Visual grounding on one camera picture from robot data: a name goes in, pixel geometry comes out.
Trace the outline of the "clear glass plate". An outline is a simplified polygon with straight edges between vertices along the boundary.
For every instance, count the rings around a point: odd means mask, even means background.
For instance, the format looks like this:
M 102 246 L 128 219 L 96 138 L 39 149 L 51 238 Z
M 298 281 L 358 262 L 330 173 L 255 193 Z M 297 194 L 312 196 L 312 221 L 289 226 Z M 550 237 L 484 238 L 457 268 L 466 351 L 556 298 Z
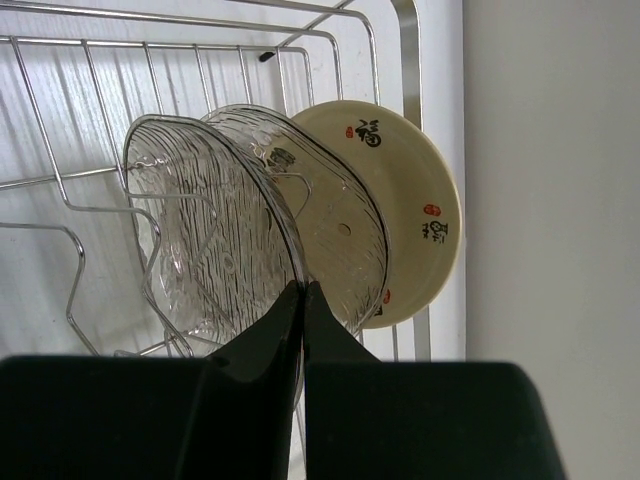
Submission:
M 123 146 L 126 194 L 149 281 L 146 293 L 205 357 L 307 281 L 291 210 L 251 155 L 203 121 L 144 115 Z
M 203 122 L 246 150 L 294 215 L 310 277 L 351 333 L 377 312 L 388 283 L 388 229 L 368 187 L 317 135 L 272 109 L 233 104 Z

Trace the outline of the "cream ceramic plate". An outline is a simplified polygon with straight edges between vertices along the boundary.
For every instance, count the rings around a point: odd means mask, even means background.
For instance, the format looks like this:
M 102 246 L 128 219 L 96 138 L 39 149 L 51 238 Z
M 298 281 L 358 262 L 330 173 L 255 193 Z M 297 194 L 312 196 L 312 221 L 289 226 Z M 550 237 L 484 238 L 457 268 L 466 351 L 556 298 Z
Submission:
M 357 172 L 389 229 L 389 283 L 365 328 L 412 317 L 441 292 L 461 244 L 459 194 L 440 152 L 404 117 L 363 101 L 325 102 L 293 121 Z

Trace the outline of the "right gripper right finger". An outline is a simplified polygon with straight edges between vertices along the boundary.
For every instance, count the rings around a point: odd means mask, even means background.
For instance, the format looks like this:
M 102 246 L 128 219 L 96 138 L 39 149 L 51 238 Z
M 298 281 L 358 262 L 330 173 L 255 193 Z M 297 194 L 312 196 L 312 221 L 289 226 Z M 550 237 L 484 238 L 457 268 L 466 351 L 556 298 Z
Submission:
M 385 362 L 332 315 L 304 307 L 311 479 L 562 479 L 541 397 L 504 362 Z

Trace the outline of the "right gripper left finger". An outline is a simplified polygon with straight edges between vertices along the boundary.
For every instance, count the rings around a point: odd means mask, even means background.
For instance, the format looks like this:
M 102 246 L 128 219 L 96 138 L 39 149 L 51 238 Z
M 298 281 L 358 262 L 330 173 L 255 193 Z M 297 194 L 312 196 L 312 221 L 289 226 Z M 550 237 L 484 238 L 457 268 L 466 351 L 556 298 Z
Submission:
M 17 356 L 1 364 L 5 479 L 283 479 L 301 292 L 204 358 Z

